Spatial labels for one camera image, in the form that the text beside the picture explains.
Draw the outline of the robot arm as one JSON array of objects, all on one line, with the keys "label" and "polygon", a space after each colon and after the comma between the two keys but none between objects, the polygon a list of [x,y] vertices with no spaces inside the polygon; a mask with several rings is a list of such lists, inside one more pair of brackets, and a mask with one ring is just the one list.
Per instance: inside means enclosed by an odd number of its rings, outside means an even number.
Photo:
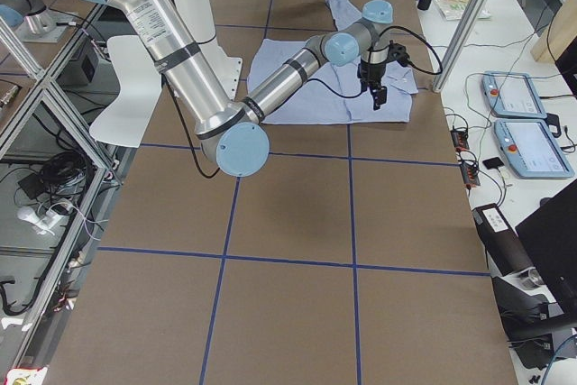
[{"label": "robot arm", "polygon": [[359,20],[340,32],[317,35],[242,101],[235,102],[192,33],[194,19],[212,25],[208,0],[100,0],[121,10],[196,121],[206,157],[234,177],[247,177],[270,151],[261,122],[284,104],[327,62],[343,66],[382,47],[390,29],[389,2],[372,0]]}]

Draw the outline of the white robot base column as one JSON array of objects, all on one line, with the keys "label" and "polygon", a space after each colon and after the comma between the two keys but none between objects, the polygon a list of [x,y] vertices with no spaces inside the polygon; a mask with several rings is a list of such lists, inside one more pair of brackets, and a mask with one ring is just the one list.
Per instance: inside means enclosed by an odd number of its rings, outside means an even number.
[{"label": "white robot base column", "polygon": [[243,60],[230,57],[216,36],[214,17],[209,0],[174,0],[177,11],[200,45],[209,65],[231,100],[236,96]]}]

